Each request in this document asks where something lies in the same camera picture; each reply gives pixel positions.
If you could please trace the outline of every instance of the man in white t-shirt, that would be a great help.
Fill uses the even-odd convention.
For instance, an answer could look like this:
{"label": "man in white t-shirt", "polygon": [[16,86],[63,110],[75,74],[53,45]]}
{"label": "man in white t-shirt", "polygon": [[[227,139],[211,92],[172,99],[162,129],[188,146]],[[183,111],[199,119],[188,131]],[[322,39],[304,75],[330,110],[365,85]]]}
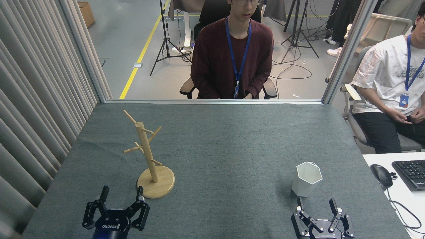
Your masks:
{"label": "man in white t-shirt", "polygon": [[373,46],[353,78],[362,96],[353,106],[353,116],[377,154],[401,152],[397,133],[425,146],[424,15],[425,1],[412,34]]}

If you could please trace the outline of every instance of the tripod stand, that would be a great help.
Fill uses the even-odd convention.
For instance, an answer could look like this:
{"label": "tripod stand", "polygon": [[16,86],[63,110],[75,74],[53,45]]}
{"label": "tripod stand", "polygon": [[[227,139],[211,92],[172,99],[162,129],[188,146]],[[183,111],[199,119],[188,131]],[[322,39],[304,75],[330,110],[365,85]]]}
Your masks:
{"label": "tripod stand", "polygon": [[[297,7],[296,7],[296,13],[295,13],[294,29],[297,27],[297,26],[296,26],[296,24],[297,24],[298,12],[299,12],[299,10],[300,10],[300,0],[296,0],[296,1],[297,1]],[[291,12],[292,12],[292,9],[293,9],[293,6],[294,6],[294,3],[295,3],[295,0],[292,0]],[[305,4],[305,6],[304,6],[303,16],[302,16],[302,18],[301,18],[300,28],[299,28],[297,31],[295,31],[295,32],[294,32],[294,33],[293,33],[290,37],[288,37],[286,40],[284,40],[284,41],[282,42],[282,45],[283,45],[286,41],[289,41],[289,39],[291,39],[291,45],[289,46],[288,50],[286,51],[285,55],[283,56],[281,63],[283,63],[283,60],[285,59],[285,57],[286,57],[286,55],[288,54],[288,52],[289,52],[290,50],[292,50],[293,48],[296,48],[296,47],[311,48],[311,49],[314,51],[314,53],[316,54],[316,56],[319,58],[319,55],[316,53],[315,49],[314,49],[314,48],[313,48],[313,46],[310,44],[310,41],[308,40],[308,38],[306,37],[306,35],[304,34],[304,32],[301,30],[301,27],[303,26],[304,18],[305,18],[305,16],[306,16],[306,12],[307,12],[307,5],[308,5],[308,4],[309,4],[309,0],[306,0],[306,4]],[[302,34],[302,35],[304,36],[304,38],[306,39],[306,41],[307,41],[307,43],[309,44],[309,46],[299,46],[299,45],[298,45],[298,39],[299,39],[299,37],[300,37],[300,34]]]}
{"label": "tripod stand", "polygon": [[[150,71],[150,75],[149,76],[152,76],[153,69],[155,68],[155,65],[156,65],[157,62],[160,62],[160,61],[165,60],[167,58],[181,57],[181,56],[171,56],[170,55],[170,50],[168,49],[168,44],[173,45],[180,52],[180,54],[183,55],[183,57],[185,57],[188,61],[192,62],[186,55],[183,54],[183,52],[180,50],[180,48],[177,47],[176,45],[174,45],[170,41],[170,39],[167,37],[167,34],[165,32],[165,23],[164,23],[164,11],[165,11],[165,9],[162,8],[162,1],[161,0],[159,0],[159,5],[161,6],[161,19],[162,19],[162,29],[164,30],[164,40],[162,41],[161,48],[160,48],[160,50],[158,52],[158,56],[156,57],[155,63],[153,64],[153,67],[152,67],[152,70]],[[163,57],[161,59],[158,59],[159,58],[159,55],[161,54],[162,51],[164,51],[164,49],[165,49],[165,52],[167,53],[167,56],[165,56],[165,57]]]}

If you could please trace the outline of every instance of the white hexagonal cup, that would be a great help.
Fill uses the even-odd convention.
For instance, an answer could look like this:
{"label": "white hexagonal cup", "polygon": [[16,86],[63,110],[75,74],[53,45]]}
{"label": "white hexagonal cup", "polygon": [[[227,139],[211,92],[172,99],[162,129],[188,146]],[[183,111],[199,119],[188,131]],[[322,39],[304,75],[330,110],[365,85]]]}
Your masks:
{"label": "white hexagonal cup", "polygon": [[319,166],[313,162],[304,162],[297,165],[292,190],[297,196],[308,196],[322,180]]}

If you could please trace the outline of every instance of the robotic arm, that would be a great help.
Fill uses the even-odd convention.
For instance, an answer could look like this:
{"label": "robotic arm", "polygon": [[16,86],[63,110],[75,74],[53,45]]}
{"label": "robotic arm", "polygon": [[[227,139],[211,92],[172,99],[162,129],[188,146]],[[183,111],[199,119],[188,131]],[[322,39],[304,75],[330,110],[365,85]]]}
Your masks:
{"label": "robotic arm", "polygon": [[[342,209],[337,207],[335,199],[329,200],[334,215],[331,221],[326,219],[315,220],[305,212],[300,197],[298,197],[297,202],[297,211],[291,216],[291,220],[298,239],[353,239],[355,237],[351,217],[348,214],[343,214]],[[340,221],[344,226],[343,233],[337,228]],[[308,230],[302,226],[302,223],[307,226]]]}
{"label": "robotic arm", "polygon": [[[108,192],[109,187],[104,186],[100,198],[88,202],[85,208],[82,226],[86,229],[96,228],[92,239],[126,239],[130,228],[143,230],[149,213],[149,205],[143,199],[140,200],[143,187],[139,186],[135,202],[125,210],[106,209]],[[93,218],[96,209],[99,209],[100,218],[95,222]],[[138,210],[140,210],[139,217],[132,222],[131,218]]]}

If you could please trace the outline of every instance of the maroon sweater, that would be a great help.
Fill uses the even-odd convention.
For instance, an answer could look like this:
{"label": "maroon sweater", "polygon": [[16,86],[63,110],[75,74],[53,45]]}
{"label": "maroon sweater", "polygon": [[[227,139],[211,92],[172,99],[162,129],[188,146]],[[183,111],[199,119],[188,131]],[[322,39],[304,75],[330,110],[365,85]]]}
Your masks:
{"label": "maroon sweater", "polygon": [[[238,99],[248,93],[258,99],[258,93],[272,70],[273,35],[270,28],[251,20],[251,43],[239,80]],[[236,68],[239,72],[248,37],[232,36]],[[235,73],[226,34],[226,19],[212,23],[200,32],[193,50],[190,77],[199,90],[198,99],[233,99]]]}

